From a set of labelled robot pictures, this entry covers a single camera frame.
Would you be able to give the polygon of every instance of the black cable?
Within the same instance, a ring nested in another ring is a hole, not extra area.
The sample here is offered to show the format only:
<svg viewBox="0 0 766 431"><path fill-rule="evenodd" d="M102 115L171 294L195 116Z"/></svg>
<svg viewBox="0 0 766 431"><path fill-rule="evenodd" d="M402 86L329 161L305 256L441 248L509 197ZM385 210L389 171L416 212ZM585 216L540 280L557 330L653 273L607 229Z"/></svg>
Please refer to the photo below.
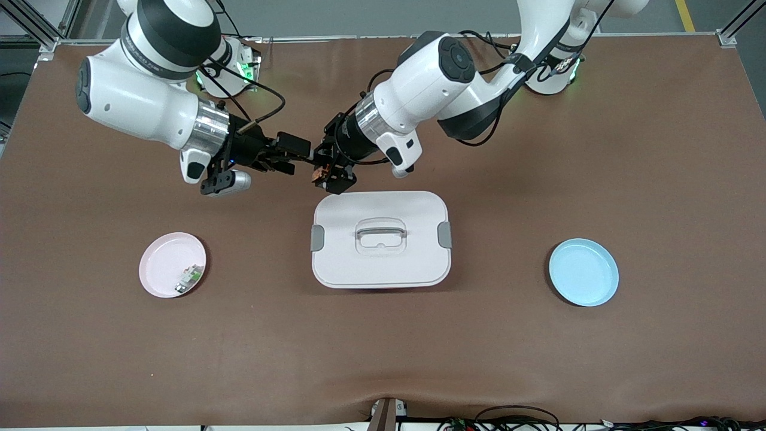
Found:
<svg viewBox="0 0 766 431"><path fill-rule="evenodd" d="M476 36L476 38L478 38L480 41L482 41L482 42L484 42L486 44L492 45L492 47L495 48L495 52L501 58L503 58L503 59L507 58L507 56L504 55L502 52L500 52L500 50L498 48L507 49L508 50L508 55L511 55L516 50L516 46L514 46L514 45L499 44L499 43L495 42L495 39L492 38L492 34L490 34L489 32L486 33L486 37L480 35L478 32L476 32L474 30L463 30L463 31L460 32L460 34L461 35ZM483 71L479 71L479 74L480 75L491 74L492 72L500 69L501 67L503 67L505 65L506 65L506 62L505 61L501 61L498 64L495 64L494 66L490 67L489 69L485 69Z"/></svg>
<svg viewBox="0 0 766 431"><path fill-rule="evenodd" d="M216 3L218 3L218 7L221 8L220 12L215 12L216 14L224 14L226 15L226 18L228 18L229 22L231 23L231 27L234 27L235 36L238 38L242 38L242 34L239 32L239 28L237 28L237 25L234 23L234 20L231 19L231 15L229 15L229 12L226 10L226 5L222 2L222 0L215 0Z"/></svg>
<svg viewBox="0 0 766 431"><path fill-rule="evenodd" d="M207 78L208 78L210 81L213 81L213 84L215 84L215 86L216 86L216 87L218 87L218 89L219 89L219 90L223 91L223 92L224 92L224 94L226 94L226 98L227 98L227 99L229 99L229 100L231 100L232 102L234 102L234 104L237 106L237 108L239 108L239 110L240 110L240 111L242 111L242 115L244 115L244 117L245 117L245 119L247 119L247 121L251 121L251 119L250 119L250 115L247 115L247 111L246 111L246 110L245 110L245 109L242 107L242 105L240 105L240 103L239 103L239 102L237 102L237 99L234 99L234 97L232 97L232 96L231 96L231 93L229 93L229 92L228 92L228 91L227 91L227 90L224 88L224 86L223 86L223 85L220 85L220 84L218 83L218 81L216 81L216 80L215 80L215 78L214 78L214 77L212 77L212 76L211 76L211 75L208 73L208 71L206 71L206 70L205 70L205 68L204 68L204 67L200 67L200 68L199 68L199 71L200 71L200 72L202 72L202 74L203 74L204 76L206 76L206 77L207 77Z"/></svg>
<svg viewBox="0 0 766 431"><path fill-rule="evenodd" d="M735 34L737 33L737 31L739 31L739 29L740 29L740 28L742 28L742 26L743 26L743 25L747 24L747 23L748 23L748 21L750 21L750 19L751 19L751 18L753 18L753 17L755 16L755 14L757 14L757 13L758 13L758 12L759 12L759 11L760 11L760 10L761 10L763 7L764 7L764 6L766 6L766 3L761 3L761 5L760 5L760 6L758 6L758 8L757 8L757 9L755 9L755 12L753 12L752 14L750 14L750 16L748 16L748 17L747 17L747 18L746 18L746 19L745 19L745 20L744 20L744 21L743 21L743 22L742 22L742 23L739 25L739 27L737 27L737 28L736 28L734 31L732 31L732 35L735 35Z"/></svg>
<svg viewBox="0 0 766 431"><path fill-rule="evenodd" d="M744 8L743 8L741 11L739 11L739 13L737 14L737 16L735 16L735 17L734 17L734 19L732 19L732 20L731 20L731 21L730 21L730 22L729 22L729 23L726 25L726 27L724 27L724 28L723 28L723 30L721 30L721 33L726 33L726 30L728 30L728 28L729 28L729 27L731 27L731 26L732 26L732 24L734 24L734 22L735 22L735 21L737 21L737 20L739 19L739 17L741 17L741 16L742 16L742 14L744 14L744 13L745 13L745 12L746 12L746 11L747 11L747 10L748 10L750 7L751 7L751 6L752 6L752 5L754 5L754 4L755 4L755 2L757 2L757 1L758 1L758 0L751 0L751 1L750 1L750 3L748 3L748 5L747 5L747 6L745 6L745 7L744 7Z"/></svg>
<svg viewBox="0 0 766 431"><path fill-rule="evenodd" d="M9 77L11 75L27 75L28 77L32 76L32 74L29 72L8 72L7 74L0 74L0 77Z"/></svg>
<svg viewBox="0 0 766 431"><path fill-rule="evenodd" d="M479 74L480 75L491 74L492 72L500 69L501 67L505 66L506 64L507 63L505 63L505 62L500 62L500 63L495 64L494 66L490 67L489 69L485 69L483 71L479 71Z"/></svg>
<svg viewBox="0 0 766 431"><path fill-rule="evenodd" d="M214 60L212 58L208 58L208 60L210 62L212 62L213 64L215 64L216 66L220 67L221 69L225 70L226 72L228 72L230 74L233 74L236 77L241 77L241 78L245 79L247 82L255 85L256 87L263 88L264 90L268 91L269 93L273 94L274 96L277 96L280 99L280 105L278 107L276 107L274 110L272 110L271 112L269 112L268 114L256 118L254 120L256 123L260 123L261 121L267 120L267 119L273 117L274 115L277 115L277 113L279 113L282 110L282 108L285 107L286 100L285 100L284 96L282 96L282 94L277 93L275 90L272 90L270 87L267 87L266 85L263 85L260 82L256 82L256 81L254 81L254 80L252 80L252 79L250 79L248 77L244 77L244 76L238 74L235 71L227 69L223 64L221 64L220 62L218 62L218 61L216 61L216 60Z"/></svg>
<svg viewBox="0 0 766 431"><path fill-rule="evenodd" d="M536 77L538 82L546 82L550 77L552 77L554 75L565 74L565 73L569 72L572 69L572 67L574 67L575 64L577 64L577 61L578 61L580 55L582 54L582 50L584 50L585 49L585 45L587 45L588 42L591 41L591 38L593 37L593 34L596 32L596 28L598 28L598 25L601 23L601 20L604 18L604 16L606 16L607 12L609 11L609 8L612 7L612 3L614 3L614 0L609 0L609 3L607 4L607 7L604 8L604 11L601 12L601 15L598 16L598 18L596 19L596 24L591 29L591 32L588 34L588 37L585 38L585 42L583 42L582 45L580 45L580 49L577 52L575 52L570 57L571 61L570 61L569 65L567 66L567 68L564 69L563 71L557 72L555 70L555 68L552 67L551 71L548 73L548 75L546 75L545 77L542 77L542 72L545 70L545 67L541 67L540 68L540 72L537 73L537 77Z"/></svg>
<svg viewBox="0 0 766 431"><path fill-rule="evenodd" d="M489 32L487 32L487 35L489 35L489 39L487 39L485 36L482 36L481 34L479 34L479 32L474 31L474 30L463 30L463 31L460 32L460 34L461 35L476 36L477 39L479 39L480 41L484 42L485 44L491 44L491 45L497 46L498 48L503 48L503 49L507 49L509 51L513 51L513 46L512 45L499 44L499 43L495 43L494 41L491 41L492 35L490 35Z"/></svg>
<svg viewBox="0 0 766 431"><path fill-rule="evenodd" d="M549 412L549 411L547 411L547 410L545 410L545 409L541 409L540 407L534 407L534 406L523 406L523 405L521 405L521 404L509 404L509 405L507 405L507 406L494 406L494 407L489 407L489 408L487 408L487 409L484 409L484 410L482 410L482 411L478 412L478 413L476 414L476 416L473 418L473 420L475 420L475 421L478 421L478 420L479 420L479 418L480 418L480 417L481 417L483 414L485 414L485 413L489 413L489 412L492 412L492 411L495 411L495 410L534 410L534 411L536 411L536 412L544 413L544 414L546 414L546 415L548 415L548 416L552 417L552 418L553 418L553 420L555 420L555 421L556 421L556 429L558 429L559 431L561 430L561 427L560 427L560 424L561 424L561 422L558 420L558 417L557 417L555 414L553 414L553 413L551 413L551 412Z"/></svg>
<svg viewBox="0 0 766 431"><path fill-rule="evenodd" d="M497 44L495 43L495 39L492 39L492 34L487 32L486 36L489 39L489 43L492 45L492 48L495 48L495 52L500 56L500 58L505 58L506 56L498 49Z"/></svg>
<svg viewBox="0 0 766 431"><path fill-rule="evenodd" d="M468 142L468 141L460 140L460 139L455 139L455 140L467 146L482 146L485 143L489 142L489 140L492 139L492 136L495 134L495 130L497 130L497 125L498 123L500 123L500 116L502 115L502 109L506 106L506 104L508 103L508 100L509 100L509 97L507 97L506 94L501 96L500 106L497 108L497 115L495 116L495 123L492 125L492 129L489 131L489 134L484 139L482 139L479 142Z"/></svg>
<svg viewBox="0 0 766 431"><path fill-rule="evenodd" d="M609 12L609 8L612 7L612 3L614 3L614 0L609 0L609 4L607 5L607 7L604 9L603 12L601 12L601 15L598 16L598 19L596 20L596 24L591 29L591 33L588 35L587 38L585 38L585 42L583 42L582 45L580 45L580 50L574 56L575 59L577 57L579 57L580 54L582 54L582 50L585 49L585 45L587 45L588 42L591 41L591 38L593 37L593 34L596 32L596 28L598 28L598 25L601 23L601 20L604 19L604 16L606 16L607 12Z"/></svg>
<svg viewBox="0 0 766 431"><path fill-rule="evenodd" d="M382 74L392 74L394 73L394 69L383 69L382 71L376 72L372 77L370 78L370 82L367 83L367 92L369 93L372 90L372 85L375 83L375 78L381 76Z"/></svg>

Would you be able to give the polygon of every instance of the wire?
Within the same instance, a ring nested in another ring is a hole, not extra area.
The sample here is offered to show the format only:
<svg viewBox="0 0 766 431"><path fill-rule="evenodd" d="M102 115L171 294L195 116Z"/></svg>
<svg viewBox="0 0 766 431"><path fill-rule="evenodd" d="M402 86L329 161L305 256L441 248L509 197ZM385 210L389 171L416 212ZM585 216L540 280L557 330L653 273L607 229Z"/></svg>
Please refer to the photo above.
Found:
<svg viewBox="0 0 766 431"><path fill-rule="evenodd" d="M218 7L221 8L220 12L215 12L216 14L224 14L226 15L226 18L228 18L229 22L231 23L231 27L234 27L234 35L238 38L242 39L242 34L239 32L239 28L237 28L237 25L234 23L234 20L231 19L231 15L229 15L229 12L226 10L226 5L224 5L222 0L215 0L216 3L218 3Z"/></svg>
<svg viewBox="0 0 766 431"><path fill-rule="evenodd" d="M277 115L277 113L279 113L282 110L282 108L285 107L286 100L285 100L284 96L282 96L282 94L277 93L275 90L272 90L271 88L267 87L266 85L261 84L260 82L256 82L254 80L251 80L248 77L243 77L242 75L238 74L237 72L232 71L231 69L226 68L223 64L221 64L219 61L214 60L213 58L208 58L208 60L210 62L212 62L213 64L215 64L216 66L220 67L221 69L225 70L226 72L228 72L230 74L233 74L236 77L243 78L247 82L255 85L256 87L263 88L264 90L268 91L269 93L273 94L274 96L277 96L280 99L280 105L278 107L276 107L274 110L272 110L268 114L263 115L261 117L258 117L255 120L252 120L250 123L245 124L244 126L242 126L238 130L239 133L244 133L244 132L248 131L250 128L254 127L256 124L260 123L261 121L267 120L267 119L273 117L274 115Z"/></svg>
<svg viewBox="0 0 766 431"><path fill-rule="evenodd" d="M612 3L614 3L614 0L609 0L609 4L604 9L604 11L601 12L601 15L598 16L598 19L596 20L596 24L591 29L591 33L585 39L585 42L583 42L582 45L580 45L580 50L577 52L577 54L574 56L574 58L579 57L580 54L582 54L582 50L585 48L585 45L587 45L588 42L591 41L591 38L593 37L593 33L596 32L596 28L598 28L598 25L601 23L601 20L604 19L604 16L607 14L607 12L609 12L609 8L612 7Z"/></svg>
<svg viewBox="0 0 766 431"><path fill-rule="evenodd" d="M498 48L504 48L508 50L508 55L513 54L513 52L516 50L516 45L506 45L506 44L499 44L495 42L495 39L492 38L492 34L487 32L486 36L480 35L478 32L474 30L463 30L460 32L461 35L473 35L476 36L480 41L492 45L493 48L495 48L495 52L503 58L503 61L500 61L498 64L495 64L494 66L490 67L489 69L485 69L483 71L479 71L480 75L486 75L491 74L494 71L499 70L501 67L506 65L505 59L507 59L507 56L504 55Z"/></svg>
<svg viewBox="0 0 766 431"><path fill-rule="evenodd" d="M0 74L0 77L9 77L12 75L27 75L28 77L32 76L32 74L29 72L8 72L7 74Z"/></svg>
<svg viewBox="0 0 766 431"><path fill-rule="evenodd" d="M492 129L489 131L489 134L484 139L482 139L479 142L467 142L465 140L460 140L460 139L455 139L455 140L467 146L482 146L485 143L489 142L489 140L492 139L492 136L495 134L495 130L497 130L497 125L498 123L500 123L500 116L502 115L502 109L506 106L506 104L508 103L508 100L510 100L510 96L508 96L507 92L500 97L500 106L497 108L495 123L492 125Z"/></svg>
<svg viewBox="0 0 766 431"><path fill-rule="evenodd" d="M369 93L372 90L372 85L375 83L375 78L381 76L382 74L392 74L394 73L394 69L383 69L382 71L378 71L372 77L370 78L370 82L367 83L367 92Z"/></svg>
<svg viewBox="0 0 766 431"><path fill-rule="evenodd" d="M724 27L724 28L723 28L723 30L721 30L721 33L726 33L726 30L728 30L728 28L729 28L729 27L731 27L731 26L732 26L732 24L734 24L734 22L735 22L735 21L737 21L737 20L739 19L739 17L741 17L741 16L742 16L742 14L744 14L744 13L745 13L745 12L746 12L746 11L747 11L747 10L748 10L748 9L749 9L751 6L752 6L752 5L754 5L756 1L757 1L757 0L751 0L751 1L750 1L750 3L748 3L748 5L747 5L747 6L745 6L745 7L744 7L744 8L743 8L741 11L739 11L739 13L737 14L737 16L735 16L735 17L734 17L734 19L732 19L732 20L731 20L731 21L730 21L730 22L729 22L729 23L726 25L726 27Z"/></svg>
<svg viewBox="0 0 766 431"><path fill-rule="evenodd" d="M750 14L750 16L748 16L748 17L747 17L747 18L746 18L746 19L745 19L745 20L744 20L744 21L743 21L743 22L742 22L742 23L739 25L739 27L735 28L735 30L734 30L734 31L732 31L732 35L736 35L736 34L737 34L737 31L739 31L739 29L740 29L740 28L742 28L742 26L744 26L745 24L747 24L747 23L748 23L748 21L750 21L750 19L751 19L751 18L753 18L753 17L755 16L755 14L759 13L759 11L760 11L760 10L761 10L761 9L762 9L764 6L766 6L766 3L761 3L761 5L760 5L760 6L758 6L758 8L757 8L757 9L755 9L755 11L754 11L753 13L751 13L751 14Z"/></svg>
<svg viewBox="0 0 766 431"><path fill-rule="evenodd" d="M523 405L520 405L520 404L509 404L508 406L494 406L494 407L490 407L490 408L484 409L484 410L478 412L476 414L476 416L473 418L473 420L477 421L477 420L479 420L479 418L483 414L489 413L489 412L492 412L492 411L495 411L495 410L534 410L536 412L544 413L544 414L552 417L553 420L556 421L556 429L561 431L561 427L560 427L561 422L558 420L558 417L555 414L553 414L553 413L551 413L551 412L549 412L549 411L547 411L545 409L541 409L540 407L523 406Z"/></svg>
<svg viewBox="0 0 766 431"><path fill-rule="evenodd" d="M206 76L206 77L207 77L207 78L208 78L210 81L213 81L213 84L215 84L215 85L216 85L216 87L218 87L218 89L219 89L219 90L223 91L223 92L224 92L224 94L226 94L226 98L227 98L227 99L229 99L229 100L231 100L232 102L234 102L234 104L235 104L235 105L237 105L237 108L239 108L239 110L242 112L242 115L244 115L244 117L247 119L247 121L250 121L250 115L247 115L247 111L246 111L246 110L245 110L245 109L242 107L242 105L240 105L240 103L239 103L239 102L237 102L237 99L234 99L234 97L232 97L232 96L231 96L231 93L229 93L229 92L228 92L228 90L226 90L226 89L224 88L224 86L223 86L223 85L220 85L220 84L218 83L218 81L216 81L216 80L215 80L215 78L214 78L214 77L212 77L212 76L211 76L211 75L208 73L208 71L206 71L206 70L205 70L205 68L204 68L204 67L200 67L200 68L199 68L199 71L200 71L200 72L201 72L201 73L202 73L204 76Z"/></svg>
<svg viewBox="0 0 766 431"><path fill-rule="evenodd" d="M460 32L460 34L461 35L476 36L476 38L478 38L480 41L482 41L482 42L484 42L486 44L495 45L498 48L507 49L508 51L513 51L514 50L513 45L499 44L499 43L496 43L496 42L492 41L492 35L489 32L486 33L486 35L489 36L489 39L486 36L480 35L479 32L474 31L474 30L463 30L463 31Z"/></svg>

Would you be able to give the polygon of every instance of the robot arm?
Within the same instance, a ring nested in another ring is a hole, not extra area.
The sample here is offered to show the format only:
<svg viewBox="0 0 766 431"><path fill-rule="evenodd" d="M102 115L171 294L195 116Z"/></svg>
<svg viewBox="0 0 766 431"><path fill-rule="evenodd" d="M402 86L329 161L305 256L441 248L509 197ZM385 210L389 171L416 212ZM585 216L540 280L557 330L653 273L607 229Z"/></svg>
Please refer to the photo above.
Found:
<svg viewBox="0 0 766 431"><path fill-rule="evenodd" d="M248 174L230 170L234 164L292 174L291 160L310 157L310 142L287 133L270 139L257 125L239 133L246 120L186 90L186 80L226 44L205 0L120 6L130 13L120 39L80 66L76 95L85 115L179 150L184 181L199 183L207 171L201 184L205 195L250 185Z"/></svg>
<svg viewBox="0 0 766 431"><path fill-rule="evenodd" d="M391 162L394 176L406 176L423 152L415 128L433 117L449 137L479 136L561 39L575 0L518 2L522 40L492 82L476 72L457 39L423 33L399 56L391 77L366 94L353 114L338 114L325 127L315 151L314 183L328 192L345 191L356 182L352 167L369 164L362 159L377 150Z"/></svg>
<svg viewBox="0 0 766 431"><path fill-rule="evenodd" d="M522 19L519 46L504 60L506 65L491 82L475 76L470 87L439 113L439 125L449 137L474 139L496 120L566 32L574 3L575 0L519 0Z"/></svg>
<svg viewBox="0 0 766 431"><path fill-rule="evenodd" d="M641 12L648 2L649 0L576 0L569 28L551 53L545 57L538 70L527 80L527 86L540 94L556 94L564 90L574 78L574 73L569 71L576 70L581 61L579 53L597 26L599 17L606 12L606 16L630 18Z"/></svg>
<svg viewBox="0 0 766 431"><path fill-rule="evenodd" d="M315 149L314 183L341 193L356 182L355 164L380 150L394 176L406 176L423 153L415 128L436 116L471 83L476 68L467 49L438 31L423 33L397 60L391 77L338 114Z"/></svg>

